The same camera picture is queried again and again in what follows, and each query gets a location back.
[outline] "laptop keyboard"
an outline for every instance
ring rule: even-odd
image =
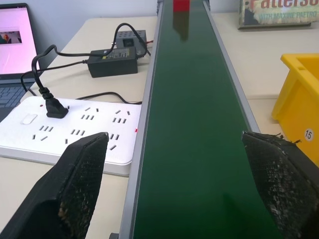
[[[0,108],[16,107],[24,94],[23,87],[0,87]]]

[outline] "power adapter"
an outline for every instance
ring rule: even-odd
[[[91,54],[105,54],[108,51],[91,51]],[[116,48],[107,56],[90,56],[88,67],[93,78],[135,74],[138,72],[136,49],[135,47]]]

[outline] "desk surface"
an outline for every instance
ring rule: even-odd
[[[237,13],[212,14],[246,98],[276,99],[288,74],[285,53],[319,52],[319,22],[311,27],[238,30]]]
[[[116,27],[131,24],[136,30],[145,29],[147,39],[153,40],[157,17],[95,18],[83,27],[63,49],[67,53],[86,53],[108,49]],[[50,67],[69,64],[87,58],[56,57]],[[86,65],[48,71],[42,83],[56,97],[74,99],[106,91],[119,93],[127,101],[141,101],[148,71],[149,58],[139,60],[139,72],[126,76],[92,79]],[[119,102],[113,96],[95,98],[96,101]],[[15,213],[35,182],[52,166],[0,157],[0,231]],[[128,178],[103,174],[100,195],[89,227],[87,239],[105,239],[120,229]]]

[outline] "yellow plastic crate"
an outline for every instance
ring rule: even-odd
[[[319,166],[319,54],[285,54],[290,71],[272,112],[288,140]]]

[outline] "power switch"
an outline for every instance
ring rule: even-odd
[[[22,124],[31,124],[32,121],[37,117],[38,115],[31,115],[27,114],[26,117],[22,120]]]

